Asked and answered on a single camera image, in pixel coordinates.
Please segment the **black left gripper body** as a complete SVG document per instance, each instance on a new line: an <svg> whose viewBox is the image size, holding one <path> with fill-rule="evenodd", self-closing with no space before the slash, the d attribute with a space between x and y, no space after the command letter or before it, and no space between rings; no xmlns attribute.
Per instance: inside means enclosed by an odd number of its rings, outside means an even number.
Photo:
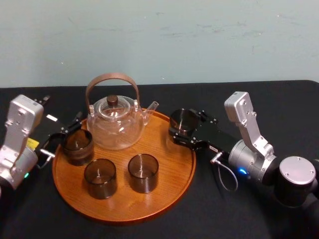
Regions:
<svg viewBox="0 0 319 239"><path fill-rule="evenodd" d="M27 147L33 151L48 149L53 141L60 138L67 129L57 117L45 115L40 124L27 139Z"/></svg>

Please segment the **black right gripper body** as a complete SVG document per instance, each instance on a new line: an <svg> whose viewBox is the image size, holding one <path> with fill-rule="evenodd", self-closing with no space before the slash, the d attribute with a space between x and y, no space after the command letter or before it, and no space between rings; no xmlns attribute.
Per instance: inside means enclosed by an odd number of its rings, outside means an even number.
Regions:
<svg viewBox="0 0 319 239"><path fill-rule="evenodd" d="M239 139L221 131L217 124L204 122L200 124L191 136L191 145L194 149L208 148L224 156L229 156Z"/></svg>

